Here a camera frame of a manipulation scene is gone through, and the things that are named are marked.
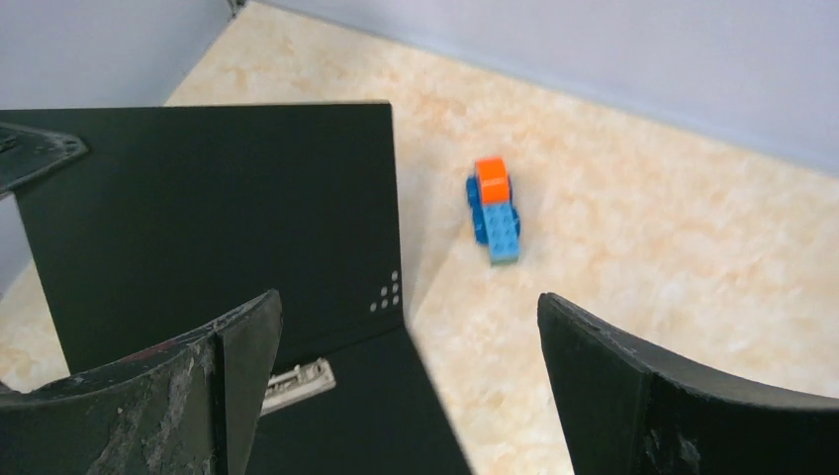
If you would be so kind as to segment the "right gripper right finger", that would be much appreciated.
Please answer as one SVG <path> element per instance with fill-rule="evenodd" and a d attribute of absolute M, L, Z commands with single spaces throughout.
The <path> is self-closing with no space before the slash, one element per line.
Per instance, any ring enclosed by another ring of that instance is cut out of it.
<path fill-rule="evenodd" d="M 541 348 L 578 474 L 834 474 L 838 402 L 747 380 L 553 294 Z"/>

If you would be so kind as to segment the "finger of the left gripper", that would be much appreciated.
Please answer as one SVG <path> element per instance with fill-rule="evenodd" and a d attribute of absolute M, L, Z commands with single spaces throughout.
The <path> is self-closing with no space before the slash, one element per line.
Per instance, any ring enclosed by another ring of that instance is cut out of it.
<path fill-rule="evenodd" d="M 89 152 L 81 138 L 64 132 L 1 124 L 1 196 Z"/>

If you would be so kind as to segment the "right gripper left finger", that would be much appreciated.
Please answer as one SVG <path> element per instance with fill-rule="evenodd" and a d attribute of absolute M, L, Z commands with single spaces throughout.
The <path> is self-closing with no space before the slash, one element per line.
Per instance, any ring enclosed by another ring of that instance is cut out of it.
<path fill-rule="evenodd" d="M 189 332 L 1 393 L 5 474 L 241 474 L 282 331 L 268 291 Z"/>

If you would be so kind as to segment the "teal and black folder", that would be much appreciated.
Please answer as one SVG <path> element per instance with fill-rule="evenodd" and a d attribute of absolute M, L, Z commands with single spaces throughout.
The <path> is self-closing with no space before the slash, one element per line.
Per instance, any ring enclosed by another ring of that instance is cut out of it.
<path fill-rule="evenodd" d="M 160 343 L 273 289 L 273 372 L 334 388 L 264 417 L 251 474 L 466 474 L 404 318 L 386 102 L 5 110 L 82 139 L 16 194 L 71 371 Z"/>

